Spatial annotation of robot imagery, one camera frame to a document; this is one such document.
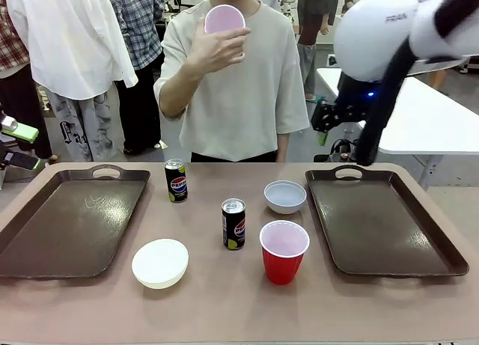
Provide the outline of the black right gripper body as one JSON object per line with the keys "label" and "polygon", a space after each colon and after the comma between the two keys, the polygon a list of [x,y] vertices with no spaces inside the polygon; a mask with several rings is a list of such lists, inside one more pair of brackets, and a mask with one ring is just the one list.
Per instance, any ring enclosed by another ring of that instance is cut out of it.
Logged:
{"label": "black right gripper body", "polygon": [[312,115],[311,126],[317,132],[328,132],[342,123],[359,121],[360,111],[357,108],[321,100]]}

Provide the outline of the person's right hand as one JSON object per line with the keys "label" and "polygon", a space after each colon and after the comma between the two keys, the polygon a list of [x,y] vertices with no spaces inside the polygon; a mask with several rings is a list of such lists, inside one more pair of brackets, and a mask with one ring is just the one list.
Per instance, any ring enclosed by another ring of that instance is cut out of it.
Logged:
{"label": "person's right hand", "polygon": [[184,67],[195,77],[203,77],[230,65],[239,64],[245,58],[244,46],[249,28],[236,28],[207,34],[204,24],[198,24]]}

